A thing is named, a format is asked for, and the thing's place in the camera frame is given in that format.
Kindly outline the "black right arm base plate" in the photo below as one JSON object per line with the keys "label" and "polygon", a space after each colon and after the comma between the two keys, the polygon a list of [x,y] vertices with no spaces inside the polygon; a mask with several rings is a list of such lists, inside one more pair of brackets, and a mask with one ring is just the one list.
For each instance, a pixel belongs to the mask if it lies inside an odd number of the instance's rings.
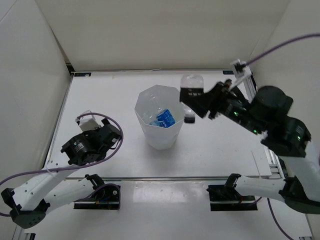
{"label": "black right arm base plate", "polygon": [[257,211],[257,199],[255,196],[242,196],[234,189],[229,189],[223,184],[208,185],[206,191],[209,194],[211,212],[240,212]]}

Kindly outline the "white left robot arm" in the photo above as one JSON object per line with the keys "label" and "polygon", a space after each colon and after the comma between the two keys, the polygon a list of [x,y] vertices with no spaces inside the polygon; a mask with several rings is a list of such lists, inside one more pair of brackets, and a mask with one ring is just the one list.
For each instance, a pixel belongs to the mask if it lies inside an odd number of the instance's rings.
{"label": "white left robot arm", "polygon": [[39,172],[19,187],[1,192],[10,207],[7,217],[23,229],[39,224],[50,212],[72,202],[119,201],[120,187],[105,183],[97,174],[86,174],[80,181],[59,188],[73,172],[109,159],[107,152],[116,153],[123,141],[123,131],[107,118],[99,125],[95,119],[77,122],[81,133],[71,137],[62,147],[63,159],[50,160]]}

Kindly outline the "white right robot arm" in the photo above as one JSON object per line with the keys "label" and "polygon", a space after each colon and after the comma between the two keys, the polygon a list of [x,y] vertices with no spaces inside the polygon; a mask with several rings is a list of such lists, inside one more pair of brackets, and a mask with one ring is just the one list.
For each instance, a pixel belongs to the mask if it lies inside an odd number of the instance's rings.
{"label": "white right robot arm", "polygon": [[258,89],[252,100],[233,93],[223,82],[210,91],[201,83],[183,83],[179,100],[199,117],[214,119],[221,114],[255,135],[261,144],[274,152],[293,172],[284,179],[259,179],[231,174],[219,199],[236,200],[259,196],[285,203],[303,214],[320,212],[320,160],[311,134],[299,119],[288,116],[293,99],[275,86]]}

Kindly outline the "clear bottle dark blue label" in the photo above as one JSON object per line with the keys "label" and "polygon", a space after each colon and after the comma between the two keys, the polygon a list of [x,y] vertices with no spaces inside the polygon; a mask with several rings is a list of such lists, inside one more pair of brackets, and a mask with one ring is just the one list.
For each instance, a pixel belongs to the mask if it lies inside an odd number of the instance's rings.
{"label": "clear bottle dark blue label", "polygon": [[161,127],[161,128],[169,128],[176,123],[173,115],[171,114],[169,109],[165,109],[155,116],[155,120],[152,120],[149,125]]}

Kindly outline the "clear bottle black label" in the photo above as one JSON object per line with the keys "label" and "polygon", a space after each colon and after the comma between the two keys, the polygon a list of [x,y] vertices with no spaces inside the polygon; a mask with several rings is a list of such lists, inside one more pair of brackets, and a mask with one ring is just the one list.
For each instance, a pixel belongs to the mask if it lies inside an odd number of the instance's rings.
{"label": "clear bottle black label", "polygon": [[183,75],[180,80],[179,101],[183,106],[184,122],[194,124],[196,121],[195,112],[183,101],[187,97],[196,97],[204,93],[204,79],[199,74]]}

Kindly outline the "clear unlabeled plastic bottle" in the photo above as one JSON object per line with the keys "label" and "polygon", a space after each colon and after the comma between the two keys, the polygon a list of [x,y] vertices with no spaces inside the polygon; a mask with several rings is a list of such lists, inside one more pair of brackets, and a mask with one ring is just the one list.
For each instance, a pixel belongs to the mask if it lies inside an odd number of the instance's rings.
{"label": "clear unlabeled plastic bottle", "polygon": [[156,94],[148,95],[143,106],[142,119],[146,123],[150,123],[157,119],[157,115],[163,110],[162,104]]}

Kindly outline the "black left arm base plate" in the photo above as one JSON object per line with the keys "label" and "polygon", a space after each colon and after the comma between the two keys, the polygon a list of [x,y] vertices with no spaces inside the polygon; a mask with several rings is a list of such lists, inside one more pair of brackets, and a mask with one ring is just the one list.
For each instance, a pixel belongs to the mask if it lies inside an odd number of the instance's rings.
{"label": "black left arm base plate", "polygon": [[121,186],[114,183],[104,184],[90,197],[74,202],[75,210],[111,210],[121,208]]}

